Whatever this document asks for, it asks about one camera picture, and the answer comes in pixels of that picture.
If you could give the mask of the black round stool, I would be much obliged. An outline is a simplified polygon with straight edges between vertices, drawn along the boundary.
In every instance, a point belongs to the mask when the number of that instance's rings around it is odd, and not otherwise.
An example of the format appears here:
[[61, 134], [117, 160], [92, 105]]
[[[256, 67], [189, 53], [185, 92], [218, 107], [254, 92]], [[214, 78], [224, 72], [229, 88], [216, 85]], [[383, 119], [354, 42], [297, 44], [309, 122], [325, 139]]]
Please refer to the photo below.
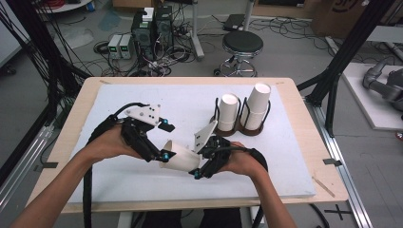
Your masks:
[[250, 62], [263, 50], [263, 41], [257, 34], [235, 30], [224, 35], [222, 39], [223, 49], [231, 54], [231, 57], [214, 69], [215, 76], [246, 76], [256, 77], [258, 72]]

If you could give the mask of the short stack of paper cups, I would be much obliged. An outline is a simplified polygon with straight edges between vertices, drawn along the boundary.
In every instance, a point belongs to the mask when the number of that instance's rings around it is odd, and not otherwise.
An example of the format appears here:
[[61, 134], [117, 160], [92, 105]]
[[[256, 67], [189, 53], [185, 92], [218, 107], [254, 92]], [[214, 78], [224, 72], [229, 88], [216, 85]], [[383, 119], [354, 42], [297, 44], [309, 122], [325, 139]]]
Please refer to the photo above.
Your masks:
[[232, 93], [226, 93], [221, 96], [218, 130], [231, 131], [234, 128], [238, 117], [238, 104], [238, 97]]

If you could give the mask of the brown cardboard box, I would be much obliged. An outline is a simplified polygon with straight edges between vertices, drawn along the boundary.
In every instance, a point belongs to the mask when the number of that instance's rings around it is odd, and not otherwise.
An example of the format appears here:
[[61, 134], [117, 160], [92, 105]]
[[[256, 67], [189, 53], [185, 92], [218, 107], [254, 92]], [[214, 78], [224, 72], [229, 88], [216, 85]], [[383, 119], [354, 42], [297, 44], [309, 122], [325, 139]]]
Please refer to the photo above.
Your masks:
[[321, 0], [311, 22], [316, 36], [346, 38], [372, 2], [387, 0]]

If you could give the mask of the grey bench power supply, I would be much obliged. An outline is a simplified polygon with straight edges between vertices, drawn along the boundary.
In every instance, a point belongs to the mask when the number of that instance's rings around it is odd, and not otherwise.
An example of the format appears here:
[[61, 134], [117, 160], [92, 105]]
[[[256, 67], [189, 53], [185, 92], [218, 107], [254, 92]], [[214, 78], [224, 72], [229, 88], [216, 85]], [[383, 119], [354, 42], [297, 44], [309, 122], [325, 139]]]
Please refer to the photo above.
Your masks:
[[123, 59], [130, 59], [133, 52], [133, 42], [130, 34], [124, 34], [120, 41], [120, 50]]
[[121, 35], [113, 35], [110, 39], [107, 47], [109, 51], [109, 57], [111, 59], [121, 59], [122, 54], [120, 51], [120, 41], [122, 39]]

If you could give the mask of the thin wooden stick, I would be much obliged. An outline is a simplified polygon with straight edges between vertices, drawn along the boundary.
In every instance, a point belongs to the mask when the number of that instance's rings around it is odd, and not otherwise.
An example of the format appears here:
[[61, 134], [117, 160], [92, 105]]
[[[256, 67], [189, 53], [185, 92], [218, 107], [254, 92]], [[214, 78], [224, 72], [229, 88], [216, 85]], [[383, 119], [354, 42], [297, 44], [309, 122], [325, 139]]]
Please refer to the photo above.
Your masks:
[[332, 192], [322, 181], [318, 180], [316, 177], [312, 177], [312, 179], [323, 189], [325, 190], [331, 197], [335, 197], [335, 193]]

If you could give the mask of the person's left hand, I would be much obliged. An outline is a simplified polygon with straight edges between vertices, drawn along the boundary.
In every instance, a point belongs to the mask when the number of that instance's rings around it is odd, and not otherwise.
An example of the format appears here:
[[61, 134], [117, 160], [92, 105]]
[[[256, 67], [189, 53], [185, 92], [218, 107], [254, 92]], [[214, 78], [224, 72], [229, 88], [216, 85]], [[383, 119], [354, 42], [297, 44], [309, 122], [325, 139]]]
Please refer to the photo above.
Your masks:
[[91, 162], [96, 163], [104, 159], [111, 159], [125, 155], [140, 159], [141, 156], [126, 144], [121, 136], [122, 127], [115, 125], [94, 141], [86, 145], [81, 153]]

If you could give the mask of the single white paper cup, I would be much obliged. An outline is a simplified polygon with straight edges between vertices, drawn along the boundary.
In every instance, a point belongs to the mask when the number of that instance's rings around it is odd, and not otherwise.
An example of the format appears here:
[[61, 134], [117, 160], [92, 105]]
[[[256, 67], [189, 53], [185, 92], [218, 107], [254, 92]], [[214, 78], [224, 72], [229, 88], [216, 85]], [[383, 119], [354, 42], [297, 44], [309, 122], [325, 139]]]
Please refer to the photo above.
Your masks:
[[173, 141], [168, 141], [164, 147], [168, 152], [174, 152], [175, 155], [168, 162], [160, 162], [161, 168], [190, 172], [199, 167], [201, 156], [185, 146]]

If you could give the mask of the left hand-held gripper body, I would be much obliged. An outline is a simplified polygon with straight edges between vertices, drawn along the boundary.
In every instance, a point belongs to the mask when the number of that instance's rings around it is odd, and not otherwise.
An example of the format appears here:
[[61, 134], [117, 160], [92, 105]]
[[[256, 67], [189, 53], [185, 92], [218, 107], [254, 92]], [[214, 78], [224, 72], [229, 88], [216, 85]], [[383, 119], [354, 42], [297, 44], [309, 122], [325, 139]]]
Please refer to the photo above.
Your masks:
[[126, 115], [121, 129], [125, 143], [145, 161], [159, 160], [161, 152], [147, 138], [147, 132], [160, 123], [160, 108], [150, 104], [126, 104], [121, 111]]

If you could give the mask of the light wooden table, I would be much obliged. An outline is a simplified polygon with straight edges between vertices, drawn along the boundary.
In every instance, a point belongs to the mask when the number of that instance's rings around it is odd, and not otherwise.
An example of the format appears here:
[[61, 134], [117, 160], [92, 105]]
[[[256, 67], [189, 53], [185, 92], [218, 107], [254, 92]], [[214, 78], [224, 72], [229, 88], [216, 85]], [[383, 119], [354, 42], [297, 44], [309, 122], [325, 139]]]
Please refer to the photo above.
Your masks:
[[[67, 164], [68, 160], [81, 148], [76, 146], [90, 109], [94, 105], [98, 91], [103, 85], [254, 85], [256, 78], [213, 78], [213, 77], [166, 77], [166, 78], [125, 78], [125, 77], [94, 77], [87, 79], [79, 96], [67, 117], [59, 139], [50, 153], [56, 168], [47, 168], [35, 184], [32, 195], [37, 197], [41, 191], [56, 177]], [[316, 194], [308, 198], [282, 198], [286, 203], [310, 203], [344, 201], [348, 194], [336, 168], [324, 164], [330, 155], [322, 141], [317, 128], [302, 101], [295, 83], [289, 78], [268, 78], [266, 84], [279, 91], [284, 101], [288, 119], [296, 136], [300, 152], [311, 177], [322, 181], [335, 197], [331, 197], [313, 179]], [[257, 195], [252, 199], [181, 199], [161, 201], [126, 201], [126, 202], [93, 202], [95, 212], [111, 211], [145, 211], [163, 209], [190, 209], [208, 207], [252, 206], [258, 204]]]

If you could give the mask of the tall stack of paper cups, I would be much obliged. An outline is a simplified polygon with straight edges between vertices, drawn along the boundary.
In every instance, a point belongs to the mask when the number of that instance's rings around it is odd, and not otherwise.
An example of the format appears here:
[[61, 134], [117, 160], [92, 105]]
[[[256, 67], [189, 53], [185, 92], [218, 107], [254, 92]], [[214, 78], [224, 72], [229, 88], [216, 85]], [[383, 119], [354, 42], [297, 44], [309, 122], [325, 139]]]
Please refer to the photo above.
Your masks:
[[240, 117], [241, 125], [247, 130], [257, 130], [268, 110], [271, 87], [265, 83], [256, 83], [248, 99], [244, 102]]

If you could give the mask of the white foam mat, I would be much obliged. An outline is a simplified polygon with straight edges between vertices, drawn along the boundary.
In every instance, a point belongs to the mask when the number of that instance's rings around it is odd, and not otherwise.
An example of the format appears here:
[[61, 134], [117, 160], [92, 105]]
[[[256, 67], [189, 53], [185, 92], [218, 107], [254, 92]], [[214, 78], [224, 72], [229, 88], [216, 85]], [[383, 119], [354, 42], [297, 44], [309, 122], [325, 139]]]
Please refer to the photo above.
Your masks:
[[[76, 146], [85, 146], [94, 128], [108, 115], [140, 102], [159, 105], [162, 117], [175, 126], [171, 133], [158, 128], [149, 131], [148, 137], [157, 147], [173, 141], [192, 148], [195, 133], [209, 124], [217, 98], [233, 93], [243, 99], [252, 89], [251, 85], [102, 85]], [[317, 191], [278, 89], [272, 89], [270, 102], [261, 133], [249, 137], [237, 132], [231, 138], [264, 155], [281, 197], [312, 197]], [[242, 175], [222, 172], [196, 180], [186, 172], [161, 168], [155, 161], [128, 156], [100, 161], [92, 170], [93, 202], [252, 199], [256, 194], [253, 183]]]

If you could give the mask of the black metal frame post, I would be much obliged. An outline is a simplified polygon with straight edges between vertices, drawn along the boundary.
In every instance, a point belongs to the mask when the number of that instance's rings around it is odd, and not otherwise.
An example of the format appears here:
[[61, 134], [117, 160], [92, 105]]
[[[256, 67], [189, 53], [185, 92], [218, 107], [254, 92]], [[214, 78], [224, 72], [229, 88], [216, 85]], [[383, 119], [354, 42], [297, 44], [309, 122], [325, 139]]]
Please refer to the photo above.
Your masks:
[[0, 21], [17, 40], [45, 82], [48, 90], [48, 104], [0, 167], [0, 186], [5, 184], [40, 128], [43, 125], [49, 125], [56, 118], [56, 108], [61, 99], [76, 97], [81, 89], [78, 80], [90, 77], [88, 73], [74, 66], [62, 55], [38, 14], [37, 8], [31, 3], [32, 0], [5, 1], [27, 34], [14, 25], [2, 3], [0, 3]]
[[370, 0], [331, 63], [314, 78], [297, 85], [298, 91], [315, 86], [313, 91], [305, 97], [307, 103], [312, 106], [320, 107], [324, 98], [328, 97], [324, 127], [332, 138], [335, 136], [334, 116], [338, 81], [344, 69], [367, 41], [393, 2], [394, 0]]

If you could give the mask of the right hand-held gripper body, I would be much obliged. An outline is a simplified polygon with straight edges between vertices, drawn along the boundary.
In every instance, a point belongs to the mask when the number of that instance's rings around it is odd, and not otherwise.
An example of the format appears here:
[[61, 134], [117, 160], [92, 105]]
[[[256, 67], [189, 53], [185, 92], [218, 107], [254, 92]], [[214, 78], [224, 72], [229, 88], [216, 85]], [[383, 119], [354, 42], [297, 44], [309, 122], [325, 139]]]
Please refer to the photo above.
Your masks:
[[210, 178], [227, 164], [231, 155], [231, 143], [224, 137], [215, 135], [214, 125], [209, 123], [195, 134], [194, 151], [198, 154], [202, 149], [207, 162]]

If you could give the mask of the black computer tower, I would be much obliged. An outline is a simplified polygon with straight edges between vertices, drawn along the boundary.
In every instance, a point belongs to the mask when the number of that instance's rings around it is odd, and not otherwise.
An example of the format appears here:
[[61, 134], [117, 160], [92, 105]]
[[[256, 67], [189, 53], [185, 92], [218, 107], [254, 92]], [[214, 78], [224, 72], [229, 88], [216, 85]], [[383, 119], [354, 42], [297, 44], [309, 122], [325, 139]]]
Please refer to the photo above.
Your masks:
[[173, 46], [172, 7], [161, 6], [156, 11], [158, 40], [164, 50]]
[[131, 32], [139, 53], [147, 60], [154, 60], [156, 29], [153, 21], [144, 21], [143, 15], [137, 12], [133, 17]]

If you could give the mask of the person's right hand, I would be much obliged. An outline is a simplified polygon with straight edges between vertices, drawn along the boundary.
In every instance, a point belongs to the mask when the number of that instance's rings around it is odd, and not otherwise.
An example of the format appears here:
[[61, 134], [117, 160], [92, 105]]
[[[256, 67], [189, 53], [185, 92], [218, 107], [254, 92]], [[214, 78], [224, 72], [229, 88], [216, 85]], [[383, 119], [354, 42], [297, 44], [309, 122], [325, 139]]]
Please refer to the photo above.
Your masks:
[[231, 145], [235, 146], [235, 149], [231, 151], [229, 161], [220, 169], [220, 172], [229, 171], [251, 179], [260, 175], [267, 175], [264, 167], [249, 153], [243, 151], [244, 146], [242, 143], [231, 142]]

